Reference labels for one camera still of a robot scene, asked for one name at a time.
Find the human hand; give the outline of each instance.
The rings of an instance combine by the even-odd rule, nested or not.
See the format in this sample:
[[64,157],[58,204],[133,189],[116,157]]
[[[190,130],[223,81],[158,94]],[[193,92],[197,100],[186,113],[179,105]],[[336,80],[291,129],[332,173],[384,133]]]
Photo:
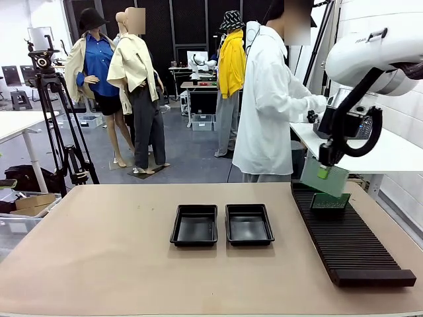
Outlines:
[[87,84],[97,84],[98,82],[100,82],[100,79],[98,79],[94,75],[86,76],[84,78],[84,83],[87,83]]

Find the robotic arm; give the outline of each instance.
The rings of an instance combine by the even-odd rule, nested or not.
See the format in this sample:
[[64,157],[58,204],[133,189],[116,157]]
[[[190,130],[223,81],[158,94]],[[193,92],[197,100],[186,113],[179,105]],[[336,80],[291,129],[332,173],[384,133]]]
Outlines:
[[[326,62],[330,79],[353,88],[349,94],[332,99],[322,123],[330,135],[319,151],[319,162],[330,168],[347,154],[362,157],[376,145],[382,130],[382,110],[375,98],[384,94],[401,96],[423,79],[423,35],[415,26],[395,25],[377,32],[352,34],[341,39],[330,51]],[[367,143],[360,149],[347,144],[365,118],[373,119]]]
[[194,54],[188,61],[188,64],[192,68],[191,79],[200,79],[198,66],[207,66],[209,69],[214,69],[214,67],[217,65],[217,62],[214,60],[206,61],[204,56]]

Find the black tray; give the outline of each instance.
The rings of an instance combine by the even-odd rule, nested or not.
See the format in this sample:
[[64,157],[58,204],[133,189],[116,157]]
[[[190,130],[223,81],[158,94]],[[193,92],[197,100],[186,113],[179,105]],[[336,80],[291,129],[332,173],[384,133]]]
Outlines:
[[175,246],[213,246],[217,242],[217,206],[179,205],[171,243]]
[[227,205],[225,224],[233,246],[268,246],[275,241],[265,205]]
[[354,208],[311,210],[315,193],[301,183],[292,195],[330,280],[339,287],[411,287],[416,276],[401,269]]

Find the tripod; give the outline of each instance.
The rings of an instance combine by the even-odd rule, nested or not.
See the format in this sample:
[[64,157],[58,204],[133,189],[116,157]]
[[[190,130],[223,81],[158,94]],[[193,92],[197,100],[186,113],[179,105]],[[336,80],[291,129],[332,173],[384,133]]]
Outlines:
[[[54,164],[56,166],[56,176],[60,181],[60,194],[62,197],[64,197],[67,194],[67,188],[65,184],[65,177],[67,176],[67,173],[69,173],[72,184],[76,186],[86,184],[89,179],[89,175],[91,176],[94,184],[99,184],[99,181],[94,164],[88,151],[87,144],[85,143],[85,138],[75,109],[73,107],[72,99],[69,95],[65,79],[61,73],[56,73],[52,67],[52,56],[58,51],[53,49],[50,36],[46,35],[45,37],[48,39],[50,44],[50,49],[47,51],[34,51],[34,44],[28,42],[28,50],[30,52],[28,55],[32,59],[34,69],[39,71],[39,73],[36,74],[35,79],[30,80],[30,83],[33,87],[37,88],[38,94],[40,96],[41,107],[44,113],[44,120],[46,122],[48,131],[48,138],[52,147]],[[48,89],[50,89],[52,92],[58,93],[59,95],[59,99],[65,110],[65,116],[69,122],[69,127],[73,138],[72,145],[65,145],[63,142],[63,137],[61,136],[58,121],[54,116],[54,109],[48,94]],[[73,113],[73,119],[76,122],[79,138],[82,141],[84,150],[87,154],[87,160],[85,160],[84,154],[81,150],[78,136],[73,127],[72,118],[69,111]],[[51,113],[50,120],[53,125],[51,129],[50,121],[47,117],[47,112]]]

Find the gray jeans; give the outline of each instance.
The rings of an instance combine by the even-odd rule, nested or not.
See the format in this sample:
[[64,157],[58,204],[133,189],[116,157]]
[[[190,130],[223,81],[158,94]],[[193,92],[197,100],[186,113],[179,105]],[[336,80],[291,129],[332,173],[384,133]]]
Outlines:
[[238,134],[239,91],[228,99],[223,99],[220,90],[217,92],[216,122],[219,149],[215,157],[223,157],[227,151],[235,149]]
[[288,183],[291,175],[253,175],[243,173],[243,183]]
[[163,117],[157,101],[151,101],[148,85],[130,93],[135,126],[135,166],[148,168],[148,144],[153,146],[157,165],[166,163]]

